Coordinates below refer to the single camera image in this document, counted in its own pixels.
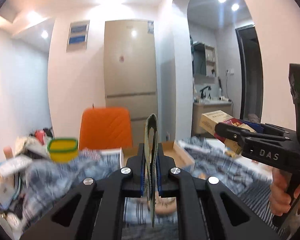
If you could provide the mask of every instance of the orange cushion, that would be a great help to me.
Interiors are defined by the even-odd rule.
[[[82,114],[79,150],[132,147],[129,111],[123,107],[88,108]]]

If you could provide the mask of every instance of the cigarette pack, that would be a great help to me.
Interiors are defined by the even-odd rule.
[[[247,129],[251,132],[255,132],[250,126],[246,125],[245,123],[241,122],[240,120],[233,118],[231,115],[218,110],[210,113],[202,114],[200,119],[200,126],[205,129],[208,133],[212,134],[215,138],[219,139],[223,142],[227,147],[229,147],[234,153],[241,154],[242,149],[238,145],[237,142],[226,139],[224,137],[218,136],[215,132],[215,126],[217,123],[226,123],[230,125],[234,125],[240,128]]]

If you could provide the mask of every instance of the human hand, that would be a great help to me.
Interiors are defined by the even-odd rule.
[[[270,186],[271,194],[269,197],[270,210],[276,216],[282,216],[283,213],[288,213],[290,210],[291,197],[285,193],[288,182],[287,179],[280,173],[279,169],[272,170],[273,182]],[[300,194],[300,185],[294,192],[294,198]],[[300,213],[300,201],[298,203],[298,212]]]

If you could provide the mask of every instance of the refrigerator door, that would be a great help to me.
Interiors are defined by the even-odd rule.
[[[104,40],[105,94],[157,91],[154,35],[147,21],[108,21]]]
[[[105,25],[106,107],[130,112],[133,144],[144,141],[145,122],[158,113],[154,35],[148,21],[109,21]]]

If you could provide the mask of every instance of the wall switch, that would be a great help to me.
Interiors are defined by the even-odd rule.
[[[226,74],[233,75],[234,74],[234,68],[227,69]]]

